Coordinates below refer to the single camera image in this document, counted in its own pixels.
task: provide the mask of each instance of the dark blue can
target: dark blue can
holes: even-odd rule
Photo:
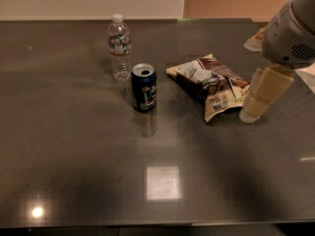
[[[131,85],[134,107],[140,112],[148,112],[157,105],[157,74],[150,64],[141,63],[132,69]]]

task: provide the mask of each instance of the water bottle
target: water bottle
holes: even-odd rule
[[[132,68],[131,38],[130,30],[122,15],[112,16],[107,34],[113,78],[118,82],[129,81]]]

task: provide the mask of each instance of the table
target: table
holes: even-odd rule
[[[243,78],[248,19],[134,20],[157,108],[112,80],[110,21],[0,23],[0,227],[200,225],[315,218],[315,97],[295,76],[260,121],[204,106],[165,69],[213,53]],[[35,208],[41,210],[33,216]]]

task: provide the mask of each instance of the logo on can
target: logo on can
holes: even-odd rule
[[[134,107],[148,112],[157,105],[157,74],[152,65],[141,63],[132,69],[131,84]]]

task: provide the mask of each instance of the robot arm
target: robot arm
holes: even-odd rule
[[[263,55],[293,69],[315,63],[315,0],[287,2],[268,23]]]

